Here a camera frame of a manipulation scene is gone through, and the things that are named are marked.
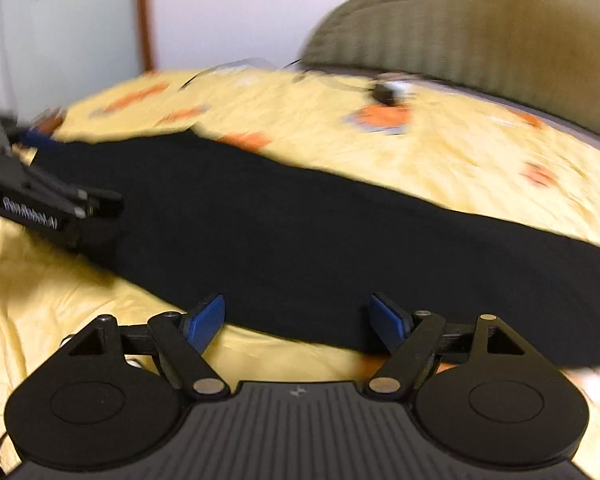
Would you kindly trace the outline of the black pants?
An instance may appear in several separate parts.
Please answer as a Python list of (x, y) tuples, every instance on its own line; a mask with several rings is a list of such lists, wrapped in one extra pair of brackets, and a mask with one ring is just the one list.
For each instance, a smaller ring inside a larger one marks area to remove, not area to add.
[(34, 164), (118, 192), (94, 263), (188, 310), (214, 292), (232, 324), (381, 352), (382, 292), (452, 322), (502, 318), (550, 362), (600, 365), (600, 248), (301, 169), (190, 131), (44, 146)]

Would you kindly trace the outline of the brown wooden door frame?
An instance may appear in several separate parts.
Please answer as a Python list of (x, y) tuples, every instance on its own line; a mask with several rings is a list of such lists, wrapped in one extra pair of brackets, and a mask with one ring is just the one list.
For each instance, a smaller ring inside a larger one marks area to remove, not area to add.
[(149, 73), (155, 67), (154, 54), (151, 47), (149, 0), (136, 0), (136, 20), (143, 71)]

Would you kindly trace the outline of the yellow carrot print bedspread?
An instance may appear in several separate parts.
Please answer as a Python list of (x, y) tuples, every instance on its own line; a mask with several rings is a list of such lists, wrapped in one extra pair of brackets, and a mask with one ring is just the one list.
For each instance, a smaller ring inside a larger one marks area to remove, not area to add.
[[(545, 119), (419, 84), (395, 112), (361, 77), (219, 68), (152, 73), (73, 103), (60, 140), (99, 142), (197, 126), (208, 138), (336, 171), (445, 207), (600, 245), (600, 149)], [(146, 321), (164, 303), (0, 224), (0, 465), (8, 396), (94, 315)]]

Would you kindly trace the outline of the frosted glass wardrobe door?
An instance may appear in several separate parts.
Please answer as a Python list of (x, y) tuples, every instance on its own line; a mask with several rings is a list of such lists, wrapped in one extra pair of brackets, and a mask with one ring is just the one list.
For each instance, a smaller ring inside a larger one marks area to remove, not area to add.
[(0, 0), (0, 111), (32, 119), (143, 69), (137, 0)]

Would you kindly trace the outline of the olive padded headboard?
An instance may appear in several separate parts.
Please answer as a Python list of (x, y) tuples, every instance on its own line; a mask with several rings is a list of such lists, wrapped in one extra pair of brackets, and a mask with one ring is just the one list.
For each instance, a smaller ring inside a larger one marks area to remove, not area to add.
[(301, 61), (442, 80), (600, 136), (600, 0), (348, 0)]

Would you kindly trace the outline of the black power adapter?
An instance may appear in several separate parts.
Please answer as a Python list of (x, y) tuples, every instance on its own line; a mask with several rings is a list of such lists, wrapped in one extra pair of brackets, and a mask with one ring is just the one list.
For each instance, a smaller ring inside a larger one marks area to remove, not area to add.
[(403, 104), (412, 94), (413, 85), (406, 80), (376, 81), (370, 89), (374, 101), (385, 106)]

